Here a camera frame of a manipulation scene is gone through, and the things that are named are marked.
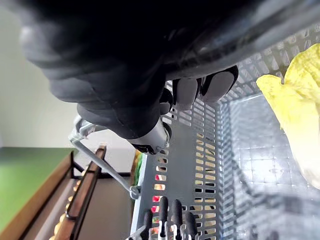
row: grid pattern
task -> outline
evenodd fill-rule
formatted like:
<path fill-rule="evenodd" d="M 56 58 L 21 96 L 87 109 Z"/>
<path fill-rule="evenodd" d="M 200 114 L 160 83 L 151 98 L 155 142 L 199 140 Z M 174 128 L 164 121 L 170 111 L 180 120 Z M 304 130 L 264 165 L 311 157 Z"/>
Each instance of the grid pattern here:
<path fill-rule="evenodd" d="M 230 105 L 235 239 L 320 239 L 320 191 L 300 174 L 263 96 Z"/>

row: white wall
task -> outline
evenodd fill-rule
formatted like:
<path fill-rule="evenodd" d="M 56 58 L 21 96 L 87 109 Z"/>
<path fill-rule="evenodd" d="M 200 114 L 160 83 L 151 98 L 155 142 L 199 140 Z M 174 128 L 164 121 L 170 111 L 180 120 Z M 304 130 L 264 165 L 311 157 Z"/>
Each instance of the white wall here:
<path fill-rule="evenodd" d="M 4 147 L 67 148 L 77 114 L 75 103 L 56 99 L 48 80 L 27 62 L 19 46 L 20 26 L 0 7 L 0 138 Z M 131 169 L 134 148 L 111 131 L 83 141 L 90 149 L 107 144 L 106 159 L 120 172 Z"/>

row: robotic hand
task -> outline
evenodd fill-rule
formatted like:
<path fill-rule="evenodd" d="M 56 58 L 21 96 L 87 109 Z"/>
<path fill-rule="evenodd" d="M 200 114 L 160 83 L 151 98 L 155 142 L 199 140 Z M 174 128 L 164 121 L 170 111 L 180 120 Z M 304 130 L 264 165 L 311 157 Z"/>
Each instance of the robotic hand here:
<path fill-rule="evenodd" d="M 183 224 L 182 205 L 179 200 L 175 200 L 171 206 L 173 221 L 173 239 L 175 240 L 198 240 L 198 230 L 196 219 L 191 212 L 185 214 Z M 134 234 L 126 240 L 151 240 L 153 213 L 148 210 L 144 214 L 144 223 Z M 160 200 L 158 240 L 168 240 L 168 199 L 163 196 Z"/>
<path fill-rule="evenodd" d="M 197 1 L 120 1 L 109 7 L 99 0 L 4 0 L 1 4 L 19 18 L 24 54 L 48 78 L 52 94 L 77 103 L 83 120 L 115 132 L 143 153 L 156 154 L 168 145 L 171 129 L 161 115 L 173 103 L 186 110 L 198 94 L 205 101 L 216 100 L 237 78 L 220 72 L 194 80 L 175 79 L 174 99 L 165 89 L 171 33 L 193 26 L 198 17 L 190 18 L 189 12 L 202 16 L 210 9 L 207 17 L 215 15 L 211 7 Z M 205 22 L 199 18 L 197 24 Z M 178 34 L 177 39 L 186 38 Z"/>

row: yellow plush toy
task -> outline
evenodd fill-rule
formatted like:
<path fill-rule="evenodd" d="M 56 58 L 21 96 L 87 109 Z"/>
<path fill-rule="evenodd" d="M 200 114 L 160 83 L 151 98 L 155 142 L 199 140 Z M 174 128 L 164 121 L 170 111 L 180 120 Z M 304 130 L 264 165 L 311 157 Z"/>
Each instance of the yellow plush toy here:
<path fill-rule="evenodd" d="M 299 53 L 284 77 L 264 75 L 256 84 L 283 128 L 304 178 L 320 189 L 320 44 Z"/>

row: gray plastic basket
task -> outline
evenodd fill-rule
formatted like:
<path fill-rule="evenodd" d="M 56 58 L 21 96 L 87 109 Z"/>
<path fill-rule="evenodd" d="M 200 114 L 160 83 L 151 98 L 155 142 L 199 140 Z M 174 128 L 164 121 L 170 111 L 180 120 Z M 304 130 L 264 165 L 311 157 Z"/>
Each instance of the gray plastic basket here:
<path fill-rule="evenodd" d="M 169 205 L 179 199 L 195 214 L 203 240 L 320 239 L 320 190 L 300 174 L 256 85 L 264 74 L 283 77 L 293 57 L 315 43 L 320 24 L 239 62 L 237 83 L 216 105 L 197 99 L 192 110 L 163 118 L 173 130 L 170 147 L 143 161 L 131 232 L 145 209 L 159 206 L 154 196 L 167 196 Z M 159 184 L 165 189 L 156 190 Z"/>

